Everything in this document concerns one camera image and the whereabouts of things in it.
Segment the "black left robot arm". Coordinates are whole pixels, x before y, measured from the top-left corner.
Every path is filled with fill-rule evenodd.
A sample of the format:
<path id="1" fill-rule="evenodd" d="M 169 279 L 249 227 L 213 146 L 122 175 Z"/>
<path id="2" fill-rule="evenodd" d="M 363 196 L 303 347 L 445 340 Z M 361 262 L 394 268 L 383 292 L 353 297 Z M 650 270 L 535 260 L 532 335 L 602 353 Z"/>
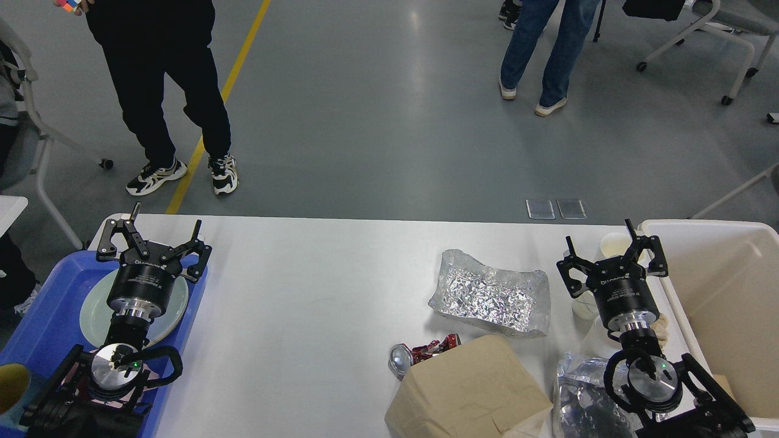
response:
<path id="1" fill-rule="evenodd" d="M 107 219 L 95 251 L 56 266 L 2 352 L 42 378 L 16 421 L 27 437 L 150 436 L 183 374 L 212 248 L 202 221 L 178 246 L 142 238 L 139 209 Z"/>

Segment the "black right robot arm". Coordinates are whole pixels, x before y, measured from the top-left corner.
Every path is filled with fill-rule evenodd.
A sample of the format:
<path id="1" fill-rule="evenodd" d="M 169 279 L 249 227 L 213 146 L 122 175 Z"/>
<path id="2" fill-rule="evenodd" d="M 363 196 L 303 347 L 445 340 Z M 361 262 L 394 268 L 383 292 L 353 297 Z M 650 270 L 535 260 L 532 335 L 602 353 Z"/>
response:
<path id="1" fill-rule="evenodd" d="M 691 354 L 671 363 L 651 327 L 660 317 L 648 277 L 667 277 L 660 238 L 637 235 L 621 255 L 585 260 L 567 237 L 567 255 L 556 266 L 573 299 L 591 291 L 604 329 L 620 350 L 604 372 L 607 395 L 639 416 L 639 437 L 746 437 L 756 426 Z"/>

